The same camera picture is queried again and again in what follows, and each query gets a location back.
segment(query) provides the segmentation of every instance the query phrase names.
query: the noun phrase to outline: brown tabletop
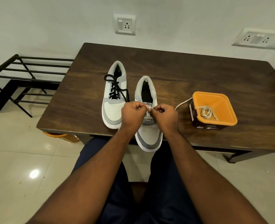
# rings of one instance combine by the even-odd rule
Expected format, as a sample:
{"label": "brown tabletop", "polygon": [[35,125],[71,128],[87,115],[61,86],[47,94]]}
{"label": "brown tabletop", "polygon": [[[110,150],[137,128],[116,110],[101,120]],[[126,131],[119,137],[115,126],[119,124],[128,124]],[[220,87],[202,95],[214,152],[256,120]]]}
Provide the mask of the brown tabletop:
{"label": "brown tabletop", "polygon": [[175,107],[195,91],[229,97],[238,123],[220,131],[194,128],[188,104],[177,109],[180,132],[192,145],[275,152],[275,71],[266,61],[84,43],[37,127],[114,135],[102,121],[101,105],[103,77],[116,60],[125,67],[131,101],[143,75],[152,79],[158,103]]}

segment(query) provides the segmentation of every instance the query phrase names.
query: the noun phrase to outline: plastic container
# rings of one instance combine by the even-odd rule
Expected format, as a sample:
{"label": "plastic container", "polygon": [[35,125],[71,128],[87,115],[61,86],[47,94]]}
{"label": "plastic container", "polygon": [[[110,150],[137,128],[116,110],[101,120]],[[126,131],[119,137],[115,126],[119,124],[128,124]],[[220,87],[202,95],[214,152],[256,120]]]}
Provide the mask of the plastic container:
{"label": "plastic container", "polygon": [[[206,105],[210,107],[218,121],[213,115],[209,119],[201,116],[202,109],[199,107]],[[196,128],[220,130],[237,124],[237,117],[229,98],[221,93],[194,92],[190,103],[190,112],[192,125]]]}
{"label": "plastic container", "polygon": [[42,131],[45,135],[49,136],[49,137],[56,137],[56,138],[60,138],[63,139],[67,142],[71,142],[71,143],[76,143],[76,142],[80,142],[80,139],[76,136],[76,135],[72,135],[72,134],[60,134],[60,133],[48,133],[48,132],[44,132]]}

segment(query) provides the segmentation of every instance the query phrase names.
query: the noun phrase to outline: sneaker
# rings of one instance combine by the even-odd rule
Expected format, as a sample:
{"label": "sneaker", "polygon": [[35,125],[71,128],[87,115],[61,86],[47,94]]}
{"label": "sneaker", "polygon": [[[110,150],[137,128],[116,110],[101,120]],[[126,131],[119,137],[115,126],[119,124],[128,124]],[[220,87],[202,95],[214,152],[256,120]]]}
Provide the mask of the sneaker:
{"label": "sneaker", "polygon": [[125,102],[129,102],[126,71],[123,64],[120,61],[114,62],[109,73],[104,76],[104,80],[106,83],[102,102],[102,119],[108,128],[119,129],[121,109]]}
{"label": "sneaker", "polygon": [[[143,76],[137,83],[135,101],[145,103],[150,108],[157,105],[156,91],[150,77]],[[135,139],[139,147],[146,152],[155,152],[161,146],[162,132],[149,112],[145,114],[143,123],[135,134]]]}

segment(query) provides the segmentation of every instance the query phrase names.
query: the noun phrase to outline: white switch plate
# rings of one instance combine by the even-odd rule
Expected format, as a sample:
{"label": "white switch plate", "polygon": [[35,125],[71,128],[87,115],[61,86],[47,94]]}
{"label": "white switch plate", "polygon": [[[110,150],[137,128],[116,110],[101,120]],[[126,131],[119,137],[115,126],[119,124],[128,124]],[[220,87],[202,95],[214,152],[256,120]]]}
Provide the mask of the white switch plate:
{"label": "white switch plate", "polygon": [[135,15],[114,14],[116,34],[135,35]]}
{"label": "white switch plate", "polygon": [[275,31],[244,28],[233,42],[234,46],[275,49]]}

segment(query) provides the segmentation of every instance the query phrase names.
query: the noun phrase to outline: dark blue pants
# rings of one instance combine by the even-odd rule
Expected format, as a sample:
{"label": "dark blue pants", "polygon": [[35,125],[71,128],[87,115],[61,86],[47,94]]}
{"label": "dark blue pants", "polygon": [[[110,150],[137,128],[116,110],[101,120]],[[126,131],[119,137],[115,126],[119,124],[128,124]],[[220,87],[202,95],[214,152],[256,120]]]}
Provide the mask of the dark blue pants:
{"label": "dark blue pants", "polygon": [[[91,139],[80,152],[73,171],[107,142],[104,138]],[[168,144],[162,145],[152,158],[147,190],[139,206],[134,201],[124,164],[121,163],[97,223],[202,223]]]}

